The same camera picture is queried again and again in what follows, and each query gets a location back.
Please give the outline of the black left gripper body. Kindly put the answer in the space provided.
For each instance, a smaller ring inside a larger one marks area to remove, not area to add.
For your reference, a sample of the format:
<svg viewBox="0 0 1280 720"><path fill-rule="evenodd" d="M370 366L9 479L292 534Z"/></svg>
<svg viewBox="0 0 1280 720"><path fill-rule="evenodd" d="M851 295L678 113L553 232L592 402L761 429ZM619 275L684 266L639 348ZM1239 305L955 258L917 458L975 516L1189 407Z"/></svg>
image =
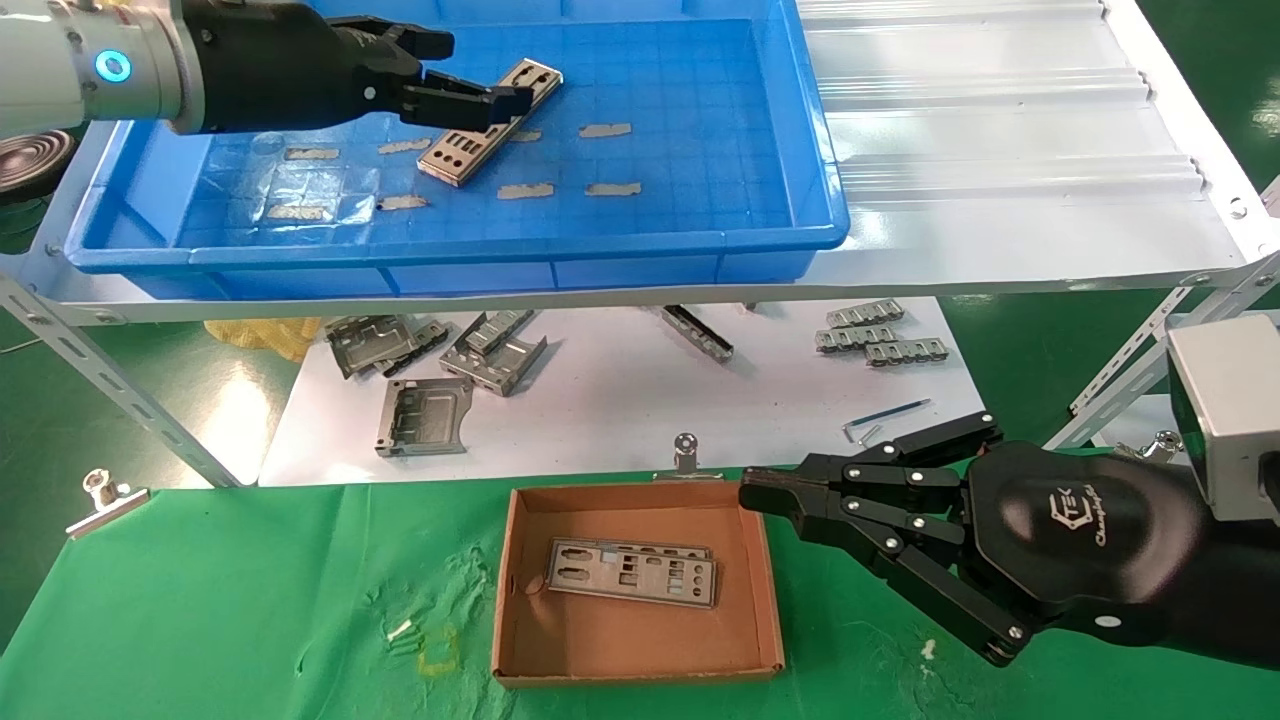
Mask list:
<svg viewBox="0 0 1280 720"><path fill-rule="evenodd" d="M421 61L396 45L330 27L301 3L183 1L201 111L189 135L321 129L392 111Z"/></svg>

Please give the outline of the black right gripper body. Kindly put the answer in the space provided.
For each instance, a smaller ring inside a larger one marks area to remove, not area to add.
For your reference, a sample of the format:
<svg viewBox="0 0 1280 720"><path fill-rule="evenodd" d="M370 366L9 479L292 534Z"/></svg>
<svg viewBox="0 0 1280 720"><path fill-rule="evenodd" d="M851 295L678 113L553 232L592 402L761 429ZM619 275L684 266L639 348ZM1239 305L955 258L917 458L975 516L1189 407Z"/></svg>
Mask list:
<svg viewBox="0 0 1280 720"><path fill-rule="evenodd" d="M1165 643L1211 514L1185 468L1012 442L965 470L960 574L1036 630Z"/></svg>

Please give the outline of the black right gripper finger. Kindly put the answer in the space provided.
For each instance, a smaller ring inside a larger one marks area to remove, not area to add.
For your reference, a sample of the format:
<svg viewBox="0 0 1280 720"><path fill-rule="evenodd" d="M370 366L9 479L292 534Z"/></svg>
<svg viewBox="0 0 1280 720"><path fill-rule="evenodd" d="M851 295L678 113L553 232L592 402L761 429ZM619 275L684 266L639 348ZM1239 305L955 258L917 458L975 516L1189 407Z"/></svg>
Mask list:
<svg viewBox="0 0 1280 720"><path fill-rule="evenodd" d="M805 542L844 551L996 667L1033 637L1028 623L957 574L968 536L947 503L895 506L855 495L749 495L749 510L786 518Z"/></svg>
<svg viewBox="0 0 1280 720"><path fill-rule="evenodd" d="M742 503L799 503L827 492L879 503L951 503L963 480L952 469L1004 441L987 411L887 439L854 456L809 454L791 470L745 468Z"/></svg>

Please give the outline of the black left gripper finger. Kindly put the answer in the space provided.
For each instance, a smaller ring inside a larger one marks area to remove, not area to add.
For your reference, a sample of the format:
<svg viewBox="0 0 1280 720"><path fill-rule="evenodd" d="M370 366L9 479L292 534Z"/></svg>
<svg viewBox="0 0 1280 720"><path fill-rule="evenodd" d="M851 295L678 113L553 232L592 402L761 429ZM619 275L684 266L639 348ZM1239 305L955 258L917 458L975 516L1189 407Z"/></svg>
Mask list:
<svg viewBox="0 0 1280 720"><path fill-rule="evenodd" d="M399 118L439 129L488 129L526 115L532 100L527 87L486 87L428 70L399 90Z"/></svg>
<svg viewBox="0 0 1280 720"><path fill-rule="evenodd" d="M454 36L443 29L429 29L384 18L332 18L330 27L364 33L396 45L419 60L444 60L454 54Z"/></svg>

